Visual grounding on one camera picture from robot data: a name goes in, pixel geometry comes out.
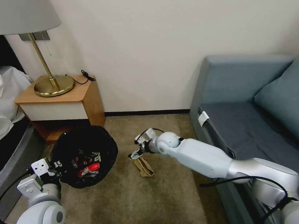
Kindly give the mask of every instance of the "brass lamp base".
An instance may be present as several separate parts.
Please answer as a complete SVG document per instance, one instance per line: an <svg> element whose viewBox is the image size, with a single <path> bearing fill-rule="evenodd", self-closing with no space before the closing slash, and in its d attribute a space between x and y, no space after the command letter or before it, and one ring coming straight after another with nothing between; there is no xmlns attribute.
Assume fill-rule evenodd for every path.
<svg viewBox="0 0 299 224"><path fill-rule="evenodd" d="M75 82L69 76L46 77L35 84L34 91L39 96L51 97L64 94L74 88L74 86Z"/></svg>

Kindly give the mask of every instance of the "white bedsheet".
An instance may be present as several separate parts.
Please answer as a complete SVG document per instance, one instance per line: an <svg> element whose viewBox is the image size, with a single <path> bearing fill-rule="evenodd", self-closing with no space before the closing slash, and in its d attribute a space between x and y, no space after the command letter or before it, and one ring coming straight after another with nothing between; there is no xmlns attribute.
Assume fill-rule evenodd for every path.
<svg viewBox="0 0 299 224"><path fill-rule="evenodd" d="M14 100L31 82L28 75L14 67L0 67L0 139L10 131L13 123L24 117Z"/></svg>

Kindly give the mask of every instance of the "black trash bin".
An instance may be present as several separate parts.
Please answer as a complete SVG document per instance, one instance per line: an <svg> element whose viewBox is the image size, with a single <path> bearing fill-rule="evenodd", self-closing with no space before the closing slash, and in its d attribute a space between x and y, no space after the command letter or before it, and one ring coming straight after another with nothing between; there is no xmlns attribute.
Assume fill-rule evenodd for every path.
<svg viewBox="0 0 299 224"><path fill-rule="evenodd" d="M51 164L61 172L60 181L84 188L97 184L107 175L117 153L117 145L106 129L81 126L59 137L51 152ZM98 171L81 176L82 170L90 165L99 166Z"/></svg>

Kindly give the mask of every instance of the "black cable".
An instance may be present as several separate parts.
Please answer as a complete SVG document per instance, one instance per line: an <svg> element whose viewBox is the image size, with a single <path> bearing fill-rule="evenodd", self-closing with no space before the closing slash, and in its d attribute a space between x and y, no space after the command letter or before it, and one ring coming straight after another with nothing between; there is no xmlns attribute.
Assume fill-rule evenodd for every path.
<svg viewBox="0 0 299 224"><path fill-rule="evenodd" d="M76 83L78 83L80 85L85 84L86 82L88 82L88 80L90 80L92 82L94 82L96 80L95 78L90 77L89 74L86 71L84 71L84 70L81 70L81 73L82 73L83 76L85 76L87 78L87 80L85 82L83 82L83 83L80 83L77 80L75 80L73 77L71 77Z"/></svg>
<svg viewBox="0 0 299 224"><path fill-rule="evenodd" d="M9 189L13 186L13 185L15 185L18 181L20 181L24 176L26 176L26 175L28 175L28 174L31 174L32 173L32 170L31 169L27 169L27 171L24 173L24 174L22 174L21 176L19 176L11 185L9 185L8 187L7 187L7 189L3 192L3 194L0 196L0 202L1 202L1 200L2 200L2 198L4 197L4 195L9 191ZM0 224L7 224L7 223L5 223L4 221L2 221L1 219L0 219Z"/></svg>
<svg viewBox="0 0 299 224"><path fill-rule="evenodd" d="M164 133L164 131L162 131L161 129L158 129L158 128L153 128L153 129Z"/></svg>
<svg viewBox="0 0 299 224"><path fill-rule="evenodd" d="M261 179L261 180L266 180L269 182L272 182L274 184L276 184L277 186L279 186L285 193L284 197L279 201L279 203L272 209L270 209L261 219L262 222L264 222L266 220L266 218L268 218L268 216L270 216L271 214L273 214L273 212L275 212L277 209L282 209L284 208L285 205L287 205L290 201L298 201L296 198L289 198L288 194L287 194L287 190L279 183L277 183L274 180L271 180L269 178L266 177L260 177L260 176L242 176L242 177L235 177L232 179L228 179L228 180L223 180L223 181L216 181L216 182L212 182L212 183L208 183L208 184L200 184L200 187L212 187L212 186L216 186L218 184L224 184L224 183L228 183L234 180L241 180L241 179Z"/></svg>

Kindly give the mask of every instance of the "beige carpet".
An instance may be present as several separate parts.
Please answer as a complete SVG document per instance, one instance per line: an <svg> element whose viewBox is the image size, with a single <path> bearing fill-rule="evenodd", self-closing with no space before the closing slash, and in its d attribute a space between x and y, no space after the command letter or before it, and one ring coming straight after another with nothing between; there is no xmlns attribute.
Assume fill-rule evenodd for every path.
<svg viewBox="0 0 299 224"><path fill-rule="evenodd" d="M144 158L155 171L141 177L127 155L137 149L134 138L149 127L195 138L187 114L108 117L106 130L115 139L119 154L106 178L93 187L74 189L62 185L66 223L227 223L215 188L196 188L210 180L175 159L157 154ZM27 208L21 197L8 223L16 223Z"/></svg>

